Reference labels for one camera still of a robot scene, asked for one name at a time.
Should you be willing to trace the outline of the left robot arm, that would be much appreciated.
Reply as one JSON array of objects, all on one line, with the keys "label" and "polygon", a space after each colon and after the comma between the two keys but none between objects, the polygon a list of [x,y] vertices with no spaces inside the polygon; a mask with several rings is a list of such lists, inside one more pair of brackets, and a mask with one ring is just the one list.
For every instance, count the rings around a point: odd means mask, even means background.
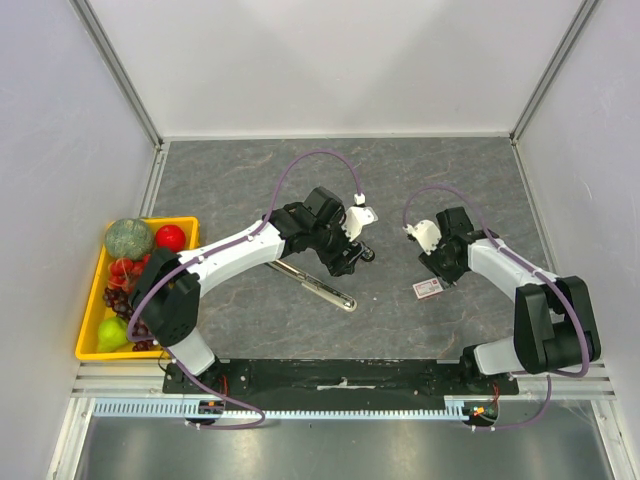
[{"label": "left robot arm", "polygon": [[211,392],[220,371],[197,328],[201,298],[245,271],[306,250],[316,253],[331,276],[353,274],[358,261],[375,257],[359,236],[378,219],[362,195],[355,199],[345,207],[331,191],[317,187],[304,201],[275,209],[216,243],[179,253],[157,249],[129,296],[134,317],[186,369],[190,387]]}]

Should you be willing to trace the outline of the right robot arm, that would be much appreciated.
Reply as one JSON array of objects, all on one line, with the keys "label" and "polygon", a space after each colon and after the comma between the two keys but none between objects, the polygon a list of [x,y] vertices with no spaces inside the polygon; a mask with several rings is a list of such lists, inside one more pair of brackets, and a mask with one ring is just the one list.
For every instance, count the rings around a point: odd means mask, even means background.
[{"label": "right robot arm", "polygon": [[457,377],[465,391],[481,393],[494,376],[507,373],[577,377],[601,357],[590,293],[581,278],[531,264],[492,231],[476,229],[462,207],[405,231],[422,249],[420,262],[441,284],[451,286],[472,272],[513,303],[511,336],[463,350]]}]

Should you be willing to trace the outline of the red white staple box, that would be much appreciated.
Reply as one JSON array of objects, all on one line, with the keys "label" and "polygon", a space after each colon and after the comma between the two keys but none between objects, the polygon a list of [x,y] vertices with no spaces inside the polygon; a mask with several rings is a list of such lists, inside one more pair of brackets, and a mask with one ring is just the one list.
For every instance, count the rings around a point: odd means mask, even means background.
[{"label": "red white staple box", "polygon": [[412,285],[412,288],[419,300],[432,297],[444,291],[443,286],[437,278],[415,283]]}]

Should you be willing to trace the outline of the silver and black stapler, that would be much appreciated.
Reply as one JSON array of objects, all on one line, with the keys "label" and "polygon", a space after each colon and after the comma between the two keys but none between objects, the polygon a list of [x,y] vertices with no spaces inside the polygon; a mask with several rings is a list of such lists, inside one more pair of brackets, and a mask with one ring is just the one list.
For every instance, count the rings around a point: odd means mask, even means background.
[{"label": "silver and black stapler", "polygon": [[295,280],[309,292],[346,312],[354,312],[357,308],[357,300],[354,297],[329,286],[316,277],[286,262],[276,260],[268,263],[267,266]]}]

